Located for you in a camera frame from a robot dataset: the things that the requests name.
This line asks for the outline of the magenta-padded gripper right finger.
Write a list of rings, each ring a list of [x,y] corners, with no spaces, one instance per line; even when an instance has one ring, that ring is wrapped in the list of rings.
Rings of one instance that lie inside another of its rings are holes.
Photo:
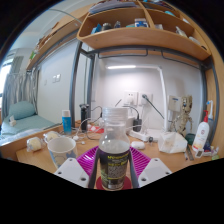
[[[159,158],[149,158],[133,147],[130,148],[130,172],[134,188],[141,188],[172,173]]]

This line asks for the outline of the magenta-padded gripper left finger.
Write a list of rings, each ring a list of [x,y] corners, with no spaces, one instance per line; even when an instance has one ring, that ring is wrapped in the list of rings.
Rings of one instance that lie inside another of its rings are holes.
[[[78,158],[68,158],[55,175],[81,187],[93,189],[97,173],[97,150],[98,147],[94,147]]]

